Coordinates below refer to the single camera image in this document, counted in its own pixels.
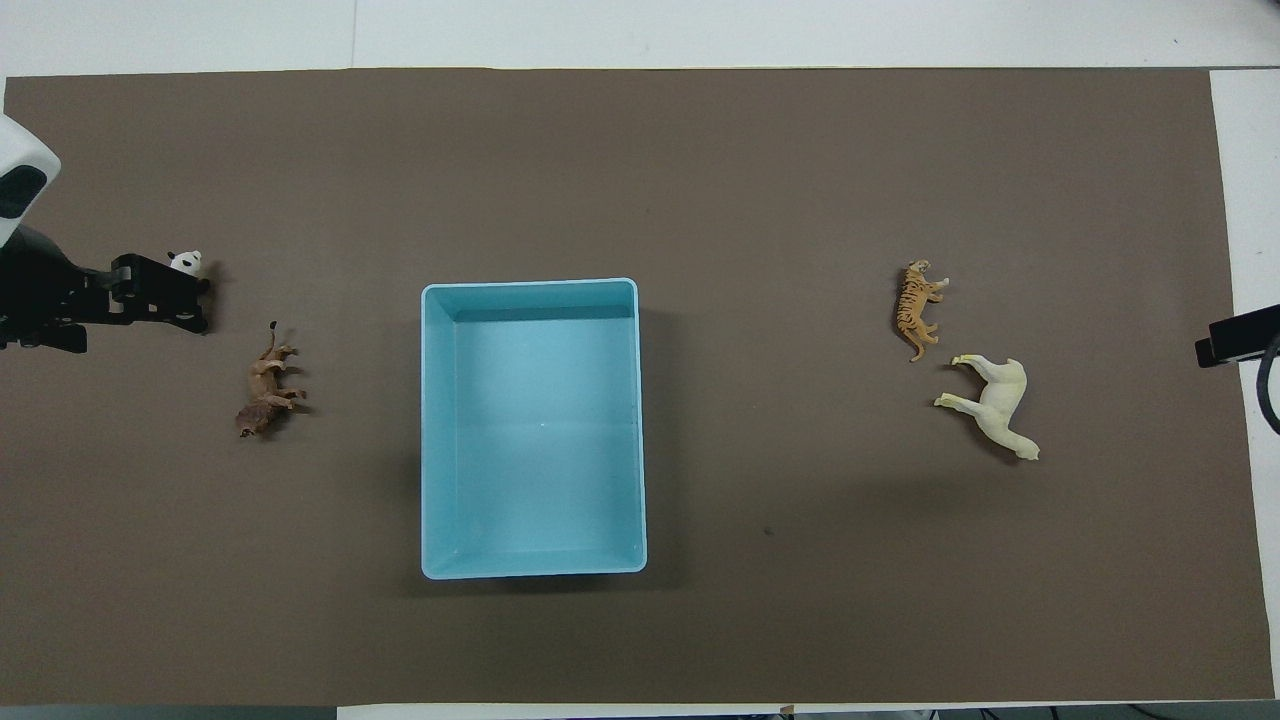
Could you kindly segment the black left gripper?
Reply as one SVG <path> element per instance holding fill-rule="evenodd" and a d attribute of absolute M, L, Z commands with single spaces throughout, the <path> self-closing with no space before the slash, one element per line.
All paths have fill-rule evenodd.
<path fill-rule="evenodd" d="M 84 354 L 83 324 L 108 319 L 110 275 L 76 265 L 49 237 L 26 225 L 3 245 L 1 260 L 1 347 Z M 111 261 L 110 293 L 124 300 L 111 323 L 164 323 L 202 334 L 210 322 L 193 297 L 210 290 L 201 254 L 168 254 L 164 263 L 120 255 Z"/>

